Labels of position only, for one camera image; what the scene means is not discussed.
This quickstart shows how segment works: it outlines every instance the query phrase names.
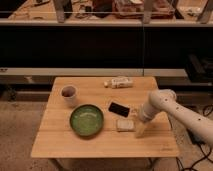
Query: cable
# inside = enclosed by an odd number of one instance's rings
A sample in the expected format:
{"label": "cable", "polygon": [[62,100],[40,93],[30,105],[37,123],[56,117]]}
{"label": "cable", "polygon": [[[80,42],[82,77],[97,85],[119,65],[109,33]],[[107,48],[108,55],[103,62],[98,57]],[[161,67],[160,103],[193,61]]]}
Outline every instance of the cable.
{"label": "cable", "polygon": [[183,168],[181,171],[187,171],[187,170],[188,170],[188,171],[198,171],[198,170],[194,169],[195,165],[197,165],[197,164],[200,163],[201,161],[207,159],[207,158],[210,156],[211,152],[212,152],[212,149],[210,148],[209,152],[208,152],[207,154],[205,154],[201,159],[195,161],[195,162],[191,165],[191,167]]}
{"label": "cable", "polygon": [[[198,145],[198,147],[200,148],[200,151],[203,153],[203,155],[204,155],[204,156],[207,156],[206,153],[203,151],[202,146],[201,146],[201,145]],[[209,158],[209,156],[207,156],[206,159],[207,159],[209,162],[213,163],[213,160],[211,160],[211,159]]]}

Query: black panel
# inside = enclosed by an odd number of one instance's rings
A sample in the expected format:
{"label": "black panel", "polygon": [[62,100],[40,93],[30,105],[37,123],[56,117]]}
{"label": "black panel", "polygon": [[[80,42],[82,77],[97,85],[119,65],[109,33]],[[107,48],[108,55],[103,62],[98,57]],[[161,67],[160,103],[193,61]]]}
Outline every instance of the black panel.
{"label": "black panel", "polygon": [[213,28],[154,27],[145,35],[146,68],[185,68],[189,54],[213,58]]}
{"label": "black panel", "polygon": [[189,54],[213,58],[210,27],[1,26],[0,37],[0,67],[185,68]]}
{"label": "black panel", "polygon": [[26,0],[0,0],[0,18],[9,17]]}
{"label": "black panel", "polygon": [[7,26],[0,37],[1,67],[142,67],[140,28]]}

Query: table leg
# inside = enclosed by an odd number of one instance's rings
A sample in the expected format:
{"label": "table leg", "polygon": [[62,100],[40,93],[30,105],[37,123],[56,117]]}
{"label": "table leg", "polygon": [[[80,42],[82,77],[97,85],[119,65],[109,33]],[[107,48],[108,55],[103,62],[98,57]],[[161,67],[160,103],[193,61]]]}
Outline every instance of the table leg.
{"label": "table leg", "polygon": [[50,158],[49,160],[50,160],[51,163],[58,169],[58,171],[69,171],[68,169],[65,169],[65,168],[58,162],[57,159]]}
{"label": "table leg", "polygon": [[153,171],[156,164],[159,162],[160,158],[154,158],[154,160],[152,161],[152,159],[149,158],[150,161],[150,165],[146,168],[149,171]]}
{"label": "table leg", "polygon": [[17,92],[11,85],[5,85],[7,93],[10,96],[10,101],[14,101],[16,99]]}

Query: item on shelf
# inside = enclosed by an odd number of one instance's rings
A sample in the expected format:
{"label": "item on shelf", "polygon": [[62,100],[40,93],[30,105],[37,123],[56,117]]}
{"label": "item on shelf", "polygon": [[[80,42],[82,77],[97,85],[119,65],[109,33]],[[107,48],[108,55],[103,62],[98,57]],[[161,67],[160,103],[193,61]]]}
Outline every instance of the item on shelf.
{"label": "item on shelf", "polygon": [[104,18],[112,12],[112,0],[93,0],[93,15]]}
{"label": "item on shelf", "polygon": [[90,17],[91,15],[92,15],[91,6],[80,5],[78,13],[75,15],[75,17],[79,19],[84,19]]}
{"label": "item on shelf", "polygon": [[72,14],[73,8],[70,0],[53,0],[56,16],[59,23],[64,23]]}
{"label": "item on shelf", "polygon": [[133,86],[133,80],[129,77],[118,76],[104,82],[104,87],[127,88]]}
{"label": "item on shelf", "polygon": [[[114,10],[118,18],[141,18],[144,12],[144,0],[115,0]],[[172,18],[175,9],[167,0],[155,0],[151,18]]]}
{"label": "item on shelf", "polygon": [[198,17],[202,12],[200,7],[179,7],[179,9],[191,17]]}

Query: cup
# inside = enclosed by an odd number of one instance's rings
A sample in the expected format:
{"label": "cup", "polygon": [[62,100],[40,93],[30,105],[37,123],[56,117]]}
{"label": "cup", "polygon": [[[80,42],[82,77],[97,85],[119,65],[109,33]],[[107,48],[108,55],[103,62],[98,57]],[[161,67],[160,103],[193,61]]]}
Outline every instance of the cup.
{"label": "cup", "polygon": [[72,85],[65,86],[61,90],[61,95],[66,101],[67,105],[71,108],[74,108],[77,106],[77,94],[76,94],[76,88]]}

